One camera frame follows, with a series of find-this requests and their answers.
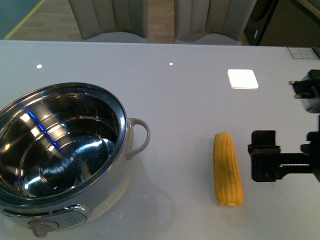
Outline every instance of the white pot handle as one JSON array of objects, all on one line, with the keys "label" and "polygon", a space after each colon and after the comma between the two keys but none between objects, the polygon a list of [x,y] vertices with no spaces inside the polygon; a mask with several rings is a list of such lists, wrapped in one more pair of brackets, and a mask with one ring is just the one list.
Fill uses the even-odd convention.
[{"label": "white pot handle", "polygon": [[139,118],[129,118],[129,124],[132,128],[135,125],[141,125],[142,127],[144,127],[144,129],[146,130],[146,139],[141,146],[137,147],[136,149],[130,150],[129,152],[127,152],[125,154],[125,157],[127,159],[131,159],[134,155],[141,153],[143,150],[145,150],[145,148],[148,146],[148,144],[150,142],[150,128],[145,121],[143,121]]}]

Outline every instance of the cooking pot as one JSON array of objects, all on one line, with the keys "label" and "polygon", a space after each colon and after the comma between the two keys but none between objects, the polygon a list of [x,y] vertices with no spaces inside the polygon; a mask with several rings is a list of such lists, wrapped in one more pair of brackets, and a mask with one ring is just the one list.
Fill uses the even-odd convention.
[{"label": "cooking pot", "polygon": [[[133,147],[133,128],[146,130]],[[36,237],[77,227],[107,211],[128,188],[132,157],[150,140],[109,91],[61,83],[0,112],[0,210]]]}]

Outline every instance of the white chair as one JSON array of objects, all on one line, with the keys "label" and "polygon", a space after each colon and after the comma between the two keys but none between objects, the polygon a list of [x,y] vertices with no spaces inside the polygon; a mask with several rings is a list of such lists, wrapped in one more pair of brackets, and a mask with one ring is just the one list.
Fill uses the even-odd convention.
[{"label": "white chair", "polygon": [[147,0],[68,0],[86,42],[147,43]]},{"label": "white chair", "polygon": [[241,45],[257,0],[174,0],[174,43]]}]

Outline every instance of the white table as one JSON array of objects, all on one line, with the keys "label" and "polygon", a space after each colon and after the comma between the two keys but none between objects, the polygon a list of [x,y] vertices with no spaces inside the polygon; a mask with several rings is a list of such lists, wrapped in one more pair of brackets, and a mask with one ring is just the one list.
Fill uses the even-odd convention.
[{"label": "white table", "polygon": [[[228,69],[253,70],[259,88],[232,89]],[[254,130],[276,130],[276,143],[289,153],[300,152],[306,134],[318,129],[317,115],[288,85],[311,69],[320,69],[320,60],[293,59],[285,47],[0,41],[1,108],[47,85],[87,82],[111,91],[128,117],[151,129],[120,201],[47,239],[319,239],[320,182],[312,174],[254,182],[247,152]],[[244,187],[236,208],[219,206],[214,195],[213,138],[225,131]],[[136,143],[144,138],[136,127]],[[0,222],[1,240],[35,238],[3,216]]]}]

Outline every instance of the yellow corn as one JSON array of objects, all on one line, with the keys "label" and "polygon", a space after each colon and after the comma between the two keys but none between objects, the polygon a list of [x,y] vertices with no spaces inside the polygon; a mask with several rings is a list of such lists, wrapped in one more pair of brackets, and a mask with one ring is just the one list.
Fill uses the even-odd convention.
[{"label": "yellow corn", "polygon": [[213,178],[215,198],[221,206],[241,206],[244,190],[237,154],[232,137],[227,132],[214,136]]}]

